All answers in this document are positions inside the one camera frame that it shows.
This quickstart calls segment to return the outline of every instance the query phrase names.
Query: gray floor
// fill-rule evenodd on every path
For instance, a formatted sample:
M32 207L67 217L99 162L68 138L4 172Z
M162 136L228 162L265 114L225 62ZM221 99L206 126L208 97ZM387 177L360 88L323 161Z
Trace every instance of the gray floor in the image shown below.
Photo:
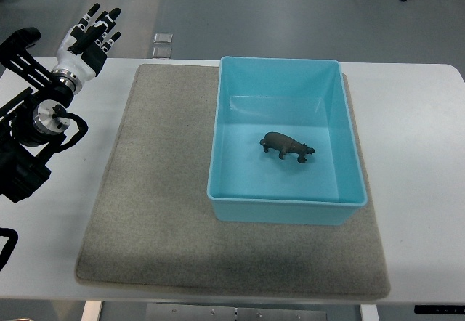
M42 39L31 54L52 57L66 31L95 2L123 12L118 19L123 36L111 57L151 57L154 33L170 32L176 59L239 55L446 63L465 77L465 0L0 0L0 41L34 26ZM135 320L117 310L144 310L143 304L128 305L104 304L102 318L114 310L105 320ZM43 312L37 320L80 320L56 310L81 307L80 302L1 301L0 312L11 313L0 313L0 320L27 316L21 312L28 308ZM433 318L413 318L413 306L383 306L380 320Z

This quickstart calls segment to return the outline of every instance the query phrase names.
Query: gray felt mat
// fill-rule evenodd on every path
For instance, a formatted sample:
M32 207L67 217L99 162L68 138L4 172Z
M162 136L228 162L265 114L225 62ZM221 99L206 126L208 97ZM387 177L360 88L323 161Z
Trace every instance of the gray felt mat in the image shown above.
M368 205L338 227L216 219L206 183L218 75L211 67L139 68L76 279L218 296L386 296L369 187Z

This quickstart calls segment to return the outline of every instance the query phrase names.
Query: blue plastic bin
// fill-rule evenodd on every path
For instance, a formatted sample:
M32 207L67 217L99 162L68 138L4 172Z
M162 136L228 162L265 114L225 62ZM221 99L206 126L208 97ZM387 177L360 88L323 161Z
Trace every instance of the blue plastic bin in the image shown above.
M315 153L265 153L269 131ZM367 203L337 61L222 58L207 195L238 222L339 225Z

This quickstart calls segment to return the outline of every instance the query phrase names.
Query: small metal plate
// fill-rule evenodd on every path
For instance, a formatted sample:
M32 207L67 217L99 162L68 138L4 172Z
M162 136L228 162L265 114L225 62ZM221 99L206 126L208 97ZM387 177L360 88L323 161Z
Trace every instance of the small metal plate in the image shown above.
M170 58L170 57L171 57L171 47L155 46L153 48L152 58Z
M237 321L327 321L326 312L238 308Z
M153 39L154 44L171 44L173 40L172 33L156 33Z
M182 304L147 305L145 321L235 321L235 308Z

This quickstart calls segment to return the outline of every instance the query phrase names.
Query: toy hippopotamus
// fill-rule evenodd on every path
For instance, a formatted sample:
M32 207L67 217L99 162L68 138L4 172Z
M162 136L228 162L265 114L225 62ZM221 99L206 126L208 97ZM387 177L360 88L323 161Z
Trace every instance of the toy hippopotamus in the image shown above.
M279 159L284 159L284 155L287 153L299 154L297 161L300 163L307 161L305 158L306 154L313 154L315 152L315 149L298 143L295 139L279 132L268 132L260 141L260 144L266 153L268 153L268 148L279 150Z

